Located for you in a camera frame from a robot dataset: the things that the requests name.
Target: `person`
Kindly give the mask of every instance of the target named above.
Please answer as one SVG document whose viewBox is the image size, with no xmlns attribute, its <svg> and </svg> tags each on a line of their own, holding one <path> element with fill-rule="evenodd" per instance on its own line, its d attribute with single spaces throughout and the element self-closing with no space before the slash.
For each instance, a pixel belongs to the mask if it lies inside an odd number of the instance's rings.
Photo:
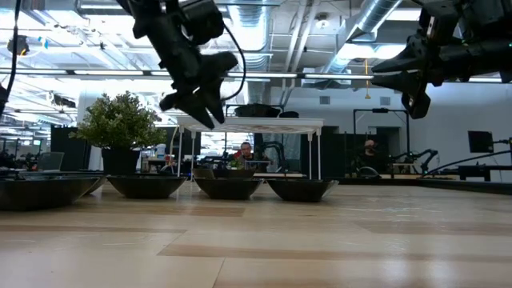
<svg viewBox="0 0 512 288">
<path fill-rule="evenodd" d="M 237 158 L 239 169 L 257 170 L 258 172 L 266 172 L 267 164 L 265 163 L 249 163 L 246 166 L 246 161 L 271 161 L 266 155 L 263 155 L 263 159 L 255 159 L 254 153 L 252 153 L 252 147 L 250 143 L 244 142 L 240 145 L 240 155 Z"/>
<path fill-rule="evenodd" d="M 387 170 L 386 160 L 377 150 L 378 143 L 375 140 L 365 141 L 364 152 L 358 157 L 358 168 L 371 167 L 377 172 L 382 173 Z"/>
</svg>

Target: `light wood surface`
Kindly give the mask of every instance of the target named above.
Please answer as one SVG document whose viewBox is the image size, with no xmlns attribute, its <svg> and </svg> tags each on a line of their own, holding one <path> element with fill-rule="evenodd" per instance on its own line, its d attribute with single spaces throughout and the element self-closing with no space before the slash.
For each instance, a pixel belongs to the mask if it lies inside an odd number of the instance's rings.
<svg viewBox="0 0 512 288">
<path fill-rule="evenodd" d="M 66 208 L 0 213 L 0 287 L 512 286 L 512 201 L 406 186 L 337 186 L 320 203 L 167 200 L 112 186 Z"/>
</svg>

